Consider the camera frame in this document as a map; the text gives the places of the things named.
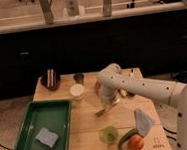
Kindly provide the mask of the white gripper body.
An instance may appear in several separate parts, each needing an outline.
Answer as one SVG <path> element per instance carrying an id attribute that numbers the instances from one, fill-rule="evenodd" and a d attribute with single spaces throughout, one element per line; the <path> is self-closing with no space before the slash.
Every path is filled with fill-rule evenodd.
<path id="1" fill-rule="evenodd" d="M 103 85 L 100 87 L 99 99 L 101 99 L 104 108 L 112 106 L 119 101 L 119 98 L 117 98 L 117 90 Z"/>

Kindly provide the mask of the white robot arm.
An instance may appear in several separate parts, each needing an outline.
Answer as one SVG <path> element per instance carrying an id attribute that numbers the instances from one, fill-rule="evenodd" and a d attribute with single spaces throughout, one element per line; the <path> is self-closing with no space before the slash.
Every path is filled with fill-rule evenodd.
<path id="1" fill-rule="evenodd" d="M 177 108 L 177 150 L 187 150 L 187 84 L 175 81 L 126 76 L 121 67 L 112 63 L 96 76 L 100 83 L 99 98 L 103 103 L 113 103 L 117 90 L 146 97 Z"/>

